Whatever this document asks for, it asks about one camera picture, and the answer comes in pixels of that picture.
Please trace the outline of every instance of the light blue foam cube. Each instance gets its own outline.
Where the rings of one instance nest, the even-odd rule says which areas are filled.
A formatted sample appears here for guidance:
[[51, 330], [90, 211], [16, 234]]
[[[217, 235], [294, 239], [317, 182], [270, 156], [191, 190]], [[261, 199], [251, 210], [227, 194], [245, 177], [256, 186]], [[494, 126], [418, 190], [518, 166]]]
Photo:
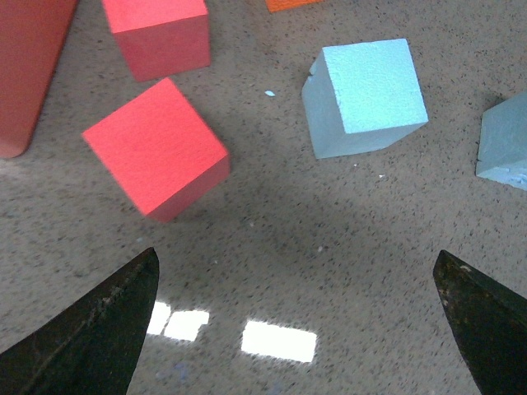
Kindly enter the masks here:
[[428, 122], [405, 39], [324, 47], [302, 88], [318, 159], [386, 148]]
[[483, 113], [476, 175], [527, 191], [527, 91]]

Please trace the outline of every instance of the granite surface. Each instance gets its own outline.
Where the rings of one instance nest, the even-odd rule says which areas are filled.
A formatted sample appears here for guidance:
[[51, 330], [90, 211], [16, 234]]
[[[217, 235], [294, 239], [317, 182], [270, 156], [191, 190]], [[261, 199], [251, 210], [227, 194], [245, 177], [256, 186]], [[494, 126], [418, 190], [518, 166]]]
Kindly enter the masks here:
[[[207, 5], [212, 66], [171, 78], [232, 173], [160, 224], [81, 138], [155, 81], [134, 81], [100, 3], [80, 1], [34, 141], [0, 161], [0, 351], [153, 246], [157, 299], [210, 316], [194, 342], [148, 335], [130, 395], [478, 394], [431, 270], [447, 249], [527, 295], [527, 195], [474, 174], [483, 111], [527, 86], [525, 1]], [[320, 49], [401, 37], [430, 122], [316, 160], [301, 87]], [[245, 354], [248, 319], [316, 333], [314, 359]]]

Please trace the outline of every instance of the foam block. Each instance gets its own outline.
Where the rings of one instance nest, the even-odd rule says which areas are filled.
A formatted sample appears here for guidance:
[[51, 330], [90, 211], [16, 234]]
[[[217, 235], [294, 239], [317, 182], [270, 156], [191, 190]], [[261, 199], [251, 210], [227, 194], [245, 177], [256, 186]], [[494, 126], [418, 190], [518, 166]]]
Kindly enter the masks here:
[[317, 158], [380, 150], [428, 122], [405, 39], [324, 47], [302, 88]]
[[203, 0], [103, 0], [110, 30], [138, 81], [210, 65]]
[[322, 2], [324, 0], [265, 0], [267, 8], [270, 12], [288, 10], [289, 8], [295, 8], [311, 4], [313, 2]]
[[31, 143], [77, 0], [0, 1], [0, 158]]
[[82, 136], [138, 210], [161, 222], [230, 171], [226, 148], [168, 78]]
[[476, 175], [527, 191], [527, 91], [483, 113]]

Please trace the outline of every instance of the orange foam block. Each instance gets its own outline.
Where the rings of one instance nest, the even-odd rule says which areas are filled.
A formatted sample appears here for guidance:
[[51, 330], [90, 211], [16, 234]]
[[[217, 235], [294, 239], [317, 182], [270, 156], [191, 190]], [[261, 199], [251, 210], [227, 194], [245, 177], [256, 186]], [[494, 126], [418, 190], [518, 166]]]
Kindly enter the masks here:
[[313, 2], [322, 2], [324, 0], [265, 0], [270, 12], [288, 10], [299, 6], [305, 6]]
[[210, 65], [203, 0], [103, 0], [110, 30], [138, 81]]
[[31, 143], [77, 0], [0, 1], [0, 158]]
[[138, 210], [161, 222], [230, 172], [226, 148], [168, 78], [82, 136]]

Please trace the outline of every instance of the red foam cube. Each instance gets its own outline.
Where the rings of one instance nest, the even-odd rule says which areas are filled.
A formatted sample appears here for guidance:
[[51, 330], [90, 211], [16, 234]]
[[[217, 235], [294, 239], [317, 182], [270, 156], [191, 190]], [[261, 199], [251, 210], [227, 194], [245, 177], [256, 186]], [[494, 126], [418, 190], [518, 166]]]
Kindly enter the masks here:
[[31, 143], [77, 0], [0, 1], [0, 158]]
[[138, 81], [210, 65], [203, 0], [103, 0], [110, 30]]
[[226, 148], [168, 78], [82, 136], [138, 210], [161, 222], [230, 172]]

